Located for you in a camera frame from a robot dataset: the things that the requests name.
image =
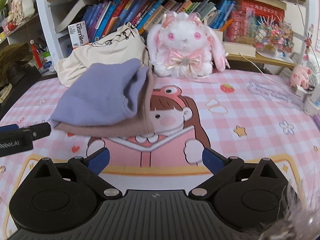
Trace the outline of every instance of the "cartoon eye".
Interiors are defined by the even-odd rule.
[[[168,39],[169,39],[170,41],[173,41],[173,40],[174,40],[174,34],[173,34],[173,33],[169,33],[169,34],[168,34]]]
[[[165,89],[165,93],[169,95],[175,94],[176,92],[178,92],[178,90],[175,87],[168,87]]]
[[[195,39],[199,40],[201,38],[201,34],[200,33],[195,33]]]

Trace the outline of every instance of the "pink bow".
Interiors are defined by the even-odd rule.
[[[169,62],[171,65],[167,66],[167,70],[172,68],[180,68],[185,76],[194,77],[197,71],[201,69],[201,52],[202,49],[198,49],[188,56],[182,56],[176,51],[171,51],[169,56]],[[187,75],[184,73],[183,67],[187,69]]]

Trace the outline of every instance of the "folded clothing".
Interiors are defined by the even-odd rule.
[[[140,60],[141,66],[152,67],[138,30],[131,23],[126,23],[101,40],[74,49],[54,68],[61,84],[70,87],[94,63],[118,64],[131,58]]]
[[[92,137],[130,137],[154,132],[150,118],[150,100],[154,88],[154,78],[151,69],[148,70],[147,79],[138,97],[138,111],[136,116],[123,120],[111,126],[74,126],[67,123],[59,123],[55,129],[76,135]]]
[[[93,64],[64,92],[51,115],[52,125],[112,125],[134,117],[148,69],[141,68],[136,58],[122,64]]]

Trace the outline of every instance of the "pink checkered tablecloth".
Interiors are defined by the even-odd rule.
[[[269,77],[288,85],[278,76]],[[0,125],[17,123],[23,127],[47,122],[64,91],[58,78],[36,83]],[[150,109],[152,117],[159,115],[153,118],[156,131],[168,127],[174,132],[89,138],[53,130],[49,137],[35,141],[33,150],[0,158],[0,239],[14,231],[7,210],[12,194],[43,156],[66,161],[106,146],[110,164],[101,176],[126,176],[132,188],[139,187],[134,185],[135,178],[188,178],[179,181],[180,188],[188,188],[193,177],[208,177],[208,170],[199,161],[203,146],[246,161],[272,157],[288,179],[296,181],[305,178],[308,182],[319,173],[318,127],[303,112],[300,98],[262,74],[226,70],[198,82],[158,78],[151,101],[155,106]],[[155,189],[156,185],[151,185],[150,189]]]

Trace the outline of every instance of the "plush bunny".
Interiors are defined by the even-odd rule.
[[[309,88],[309,74],[311,69],[303,65],[296,66],[291,73],[290,86],[301,86],[303,89]]]
[[[160,77],[206,76],[228,66],[224,47],[214,31],[202,24],[198,13],[167,12],[147,38],[151,63]]]

